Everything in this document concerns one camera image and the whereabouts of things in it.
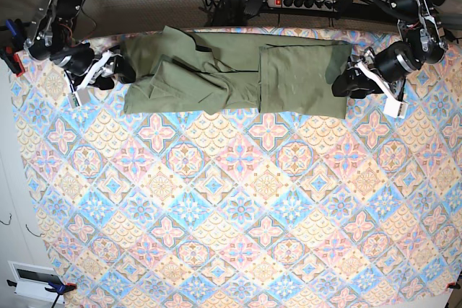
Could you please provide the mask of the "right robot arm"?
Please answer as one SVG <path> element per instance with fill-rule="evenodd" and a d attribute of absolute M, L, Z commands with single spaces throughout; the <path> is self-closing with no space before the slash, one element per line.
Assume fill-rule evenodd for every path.
<path fill-rule="evenodd" d="M 84 0 L 41 0 L 27 29 L 24 47 L 37 61 L 50 60 L 64 70 L 69 104 L 90 101 L 90 88 L 113 89 L 115 82 L 131 84 L 136 73 L 118 46 L 95 53 L 88 43 L 74 41 L 73 28 Z"/>

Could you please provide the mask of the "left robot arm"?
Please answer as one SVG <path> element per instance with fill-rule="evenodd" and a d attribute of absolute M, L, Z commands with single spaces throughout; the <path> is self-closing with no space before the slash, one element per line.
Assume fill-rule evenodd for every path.
<path fill-rule="evenodd" d="M 383 113 L 404 118 L 409 104 L 404 100 L 408 75 L 424 64 L 441 62 L 448 49 L 432 0 L 371 0 L 397 19 L 400 40 L 379 53 L 369 47 L 349 58 L 346 69 L 332 84 L 335 97 L 364 99 L 371 94 L 386 96 Z"/>

